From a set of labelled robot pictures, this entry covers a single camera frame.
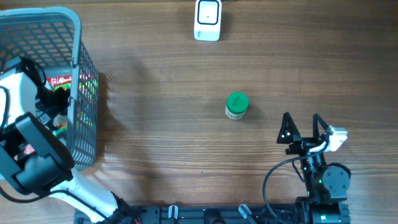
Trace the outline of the red coffee stick sachet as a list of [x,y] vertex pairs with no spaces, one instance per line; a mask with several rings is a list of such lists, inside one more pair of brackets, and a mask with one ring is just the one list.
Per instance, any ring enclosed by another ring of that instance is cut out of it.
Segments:
[[57,77],[47,78],[47,83],[56,90],[57,88],[68,89],[71,88],[72,76],[71,75],[63,75]]

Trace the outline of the green lid white jar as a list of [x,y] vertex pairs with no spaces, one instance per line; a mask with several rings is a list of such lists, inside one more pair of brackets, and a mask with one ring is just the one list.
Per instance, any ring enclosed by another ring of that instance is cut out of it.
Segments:
[[227,97],[225,114],[233,120],[241,119],[248,110],[248,107],[248,97],[243,92],[234,92]]

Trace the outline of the green gummy candy bag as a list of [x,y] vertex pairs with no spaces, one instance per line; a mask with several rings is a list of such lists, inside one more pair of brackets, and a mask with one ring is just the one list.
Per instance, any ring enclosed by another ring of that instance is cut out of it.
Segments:
[[[71,83],[64,83],[62,85],[55,85],[54,90],[58,88],[63,88],[64,90],[68,90],[71,87]],[[59,137],[64,131],[67,130],[67,115],[58,115],[53,120],[53,125],[56,127],[56,130],[53,131],[53,135]]]

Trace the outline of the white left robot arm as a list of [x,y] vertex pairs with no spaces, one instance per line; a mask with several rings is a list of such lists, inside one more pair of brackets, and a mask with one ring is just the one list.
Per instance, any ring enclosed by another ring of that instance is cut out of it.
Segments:
[[98,187],[78,170],[66,146],[36,115],[54,118],[70,106],[69,90],[49,90],[43,68],[26,57],[9,61],[1,74],[1,175],[20,194],[32,199],[4,198],[31,203],[45,197],[62,200],[93,223],[121,223],[128,205],[114,193]]

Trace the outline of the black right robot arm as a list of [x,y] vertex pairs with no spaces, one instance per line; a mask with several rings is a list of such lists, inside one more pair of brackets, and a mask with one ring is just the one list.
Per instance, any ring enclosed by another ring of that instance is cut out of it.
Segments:
[[281,215],[288,223],[351,222],[347,200],[351,171],[340,163],[328,164],[324,153],[335,152],[347,140],[345,128],[327,125],[313,115],[313,134],[302,137],[290,113],[284,113],[277,137],[278,144],[287,144],[287,155],[298,155],[306,197],[297,197],[291,216]]

